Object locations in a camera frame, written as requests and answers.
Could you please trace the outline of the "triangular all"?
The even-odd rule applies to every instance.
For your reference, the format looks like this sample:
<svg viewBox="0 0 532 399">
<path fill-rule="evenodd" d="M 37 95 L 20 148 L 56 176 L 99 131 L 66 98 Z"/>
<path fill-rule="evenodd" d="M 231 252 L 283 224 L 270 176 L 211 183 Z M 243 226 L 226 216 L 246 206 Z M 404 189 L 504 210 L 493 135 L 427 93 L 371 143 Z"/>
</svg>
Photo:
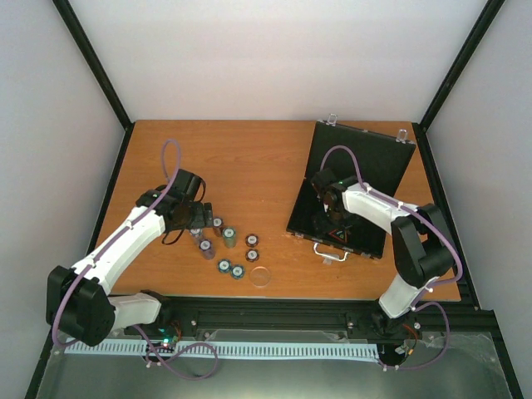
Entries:
<svg viewBox="0 0 532 399">
<path fill-rule="evenodd" d="M 333 239 L 341 243 L 347 243 L 349 240 L 349 229 L 346 228 L 335 228 L 328 232 L 328 235 Z"/>
</svg>

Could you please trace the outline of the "brown short stack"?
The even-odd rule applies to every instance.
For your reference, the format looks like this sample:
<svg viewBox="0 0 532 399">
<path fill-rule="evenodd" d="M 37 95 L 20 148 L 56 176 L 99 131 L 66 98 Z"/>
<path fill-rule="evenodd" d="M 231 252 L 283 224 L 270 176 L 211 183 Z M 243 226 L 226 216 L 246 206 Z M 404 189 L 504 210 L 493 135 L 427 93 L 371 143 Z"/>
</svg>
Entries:
<svg viewBox="0 0 532 399">
<path fill-rule="evenodd" d="M 245 238 L 245 243 L 250 248 L 255 248 L 259 244 L 259 237 L 256 234 L 249 234 Z"/>
<path fill-rule="evenodd" d="M 248 262 L 256 262 L 259 259 L 259 252 L 256 249 L 249 249 L 246 254 L 245 258 Z"/>
</svg>

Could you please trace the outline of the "clear round dealer button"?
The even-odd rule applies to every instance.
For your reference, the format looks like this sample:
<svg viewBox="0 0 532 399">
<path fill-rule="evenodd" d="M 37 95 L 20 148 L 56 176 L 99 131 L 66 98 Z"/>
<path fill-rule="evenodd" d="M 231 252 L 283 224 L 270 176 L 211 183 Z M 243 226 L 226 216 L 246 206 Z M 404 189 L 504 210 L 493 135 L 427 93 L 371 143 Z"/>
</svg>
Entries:
<svg viewBox="0 0 532 399">
<path fill-rule="evenodd" d="M 249 278 L 253 286 L 264 288 L 271 280 L 271 272 L 265 267 L 258 266 L 251 271 Z"/>
</svg>

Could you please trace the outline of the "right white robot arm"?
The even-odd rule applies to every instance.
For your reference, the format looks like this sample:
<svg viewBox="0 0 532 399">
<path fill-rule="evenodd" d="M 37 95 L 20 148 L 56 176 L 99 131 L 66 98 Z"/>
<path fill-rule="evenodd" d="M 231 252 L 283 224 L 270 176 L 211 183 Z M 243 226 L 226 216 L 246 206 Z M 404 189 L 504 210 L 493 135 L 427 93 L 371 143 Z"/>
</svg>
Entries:
<svg viewBox="0 0 532 399">
<path fill-rule="evenodd" d="M 311 185 L 334 226 L 348 227 L 348 220 L 357 216 L 391 235 L 397 274 L 378 299 L 388 318 L 409 312 L 421 293 L 432 290 L 432 284 L 456 263 L 435 205 L 405 204 L 356 176 L 339 180 L 329 168 L 316 173 Z"/>
</svg>

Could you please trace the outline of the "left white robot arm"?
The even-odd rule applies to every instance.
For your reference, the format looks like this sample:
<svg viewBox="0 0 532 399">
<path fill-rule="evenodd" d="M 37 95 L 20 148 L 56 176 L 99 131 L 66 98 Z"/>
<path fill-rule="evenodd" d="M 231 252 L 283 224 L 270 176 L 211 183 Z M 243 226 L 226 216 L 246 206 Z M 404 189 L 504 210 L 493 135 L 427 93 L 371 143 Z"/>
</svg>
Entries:
<svg viewBox="0 0 532 399">
<path fill-rule="evenodd" d="M 154 240 L 175 230 L 213 224 L 209 202 L 179 199 L 148 190 L 125 221 L 97 248 L 70 268 L 55 267 L 47 279 L 46 320 L 58 347 L 60 333 L 94 347 L 115 330 L 145 325 L 154 334 L 171 329 L 171 301 L 153 290 L 111 296 L 117 279 Z"/>
</svg>

